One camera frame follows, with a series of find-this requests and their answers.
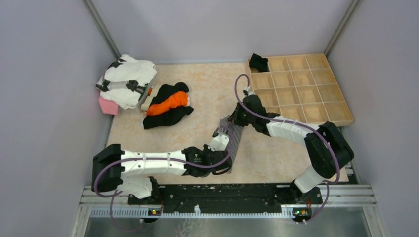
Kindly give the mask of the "grey striped underwear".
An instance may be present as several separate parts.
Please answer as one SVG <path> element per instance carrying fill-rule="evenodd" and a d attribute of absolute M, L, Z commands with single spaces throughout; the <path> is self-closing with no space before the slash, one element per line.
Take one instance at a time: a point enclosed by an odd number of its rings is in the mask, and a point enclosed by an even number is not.
<path fill-rule="evenodd" d="M 230 118 L 230 116 L 226 116 L 219 121 L 219 126 L 213 132 L 212 136 L 215 138 L 220 134 L 224 134 L 229 137 L 229 143 L 226 145 L 225 150 L 229 152 L 230 158 L 224 163 L 225 168 L 221 168 L 217 172 L 214 172 L 214 175 L 221 175 L 232 172 L 231 169 L 238 152 L 243 129 L 243 126 L 235 125 L 233 123 L 233 119 Z"/>

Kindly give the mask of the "black boxer underwear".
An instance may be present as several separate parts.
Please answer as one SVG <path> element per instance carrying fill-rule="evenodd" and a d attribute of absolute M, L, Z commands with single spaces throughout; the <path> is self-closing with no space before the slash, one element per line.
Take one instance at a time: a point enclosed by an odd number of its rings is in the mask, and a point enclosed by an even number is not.
<path fill-rule="evenodd" d="M 268 58 L 263 58 L 262 56 L 253 53 L 249 60 L 249 67 L 255 68 L 259 72 L 264 73 L 269 71 Z"/>

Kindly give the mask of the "orange underwear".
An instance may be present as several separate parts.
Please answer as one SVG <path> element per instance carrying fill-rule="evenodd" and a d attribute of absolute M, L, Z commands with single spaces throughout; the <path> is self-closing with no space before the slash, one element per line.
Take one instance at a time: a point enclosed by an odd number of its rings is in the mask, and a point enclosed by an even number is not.
<path fill-rule="evenodd" d="M 151 105 L 146 114 L 150 116 L 160 115 L 177 107 L 190 106 L 190 104 L 191 99 L 189 95 L 184 91 L 178 91 L 163 102 Z"/>

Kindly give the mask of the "wooden compartment tray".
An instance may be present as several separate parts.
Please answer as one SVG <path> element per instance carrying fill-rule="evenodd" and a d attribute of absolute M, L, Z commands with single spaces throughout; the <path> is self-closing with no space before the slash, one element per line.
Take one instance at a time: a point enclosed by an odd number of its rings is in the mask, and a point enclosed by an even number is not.
<path fill-rule="evenodd" d="M 338 127 L 354 122 L 330 64 L 323 53 L 268 57 L 267 71 L 245 64 L 251 89 L 268 112 L 311 124 Z"/>

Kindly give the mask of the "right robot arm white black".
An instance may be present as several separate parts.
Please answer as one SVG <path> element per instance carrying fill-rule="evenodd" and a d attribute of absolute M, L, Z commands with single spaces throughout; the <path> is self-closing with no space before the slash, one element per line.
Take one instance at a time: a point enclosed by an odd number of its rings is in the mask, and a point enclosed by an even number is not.
<path fill-rule="evenodd" d="M 295 203 L 304 203 L 310 190 L 336 176 L 354 158 L 353 150 L 334 123 L 309 125 L 270 113 L 255 94 L 237 103 L 229 120 L 241 127 L 251 125 L 259 133 L 284 138 L 307 149 L 311 165 L 290 185 L 290 198 Z"/>

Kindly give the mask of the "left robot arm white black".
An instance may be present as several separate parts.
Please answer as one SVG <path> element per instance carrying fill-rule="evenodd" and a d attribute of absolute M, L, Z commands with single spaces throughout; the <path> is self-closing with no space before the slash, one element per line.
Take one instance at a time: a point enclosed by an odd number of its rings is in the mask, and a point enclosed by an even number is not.
<path fill-rule="evenodd" d="M 188 147 L 163 153 L 133 152 L 111 144 L 93 157 L 91 190 L 103 198 L 110 198 L 109 192 L 114 191 L 153 204 L 159 196 L 153 175 L 199 178 L 228 170 L 232 167 L 230 144 L 225 133 L 213 137 L 202 149 Z"/>

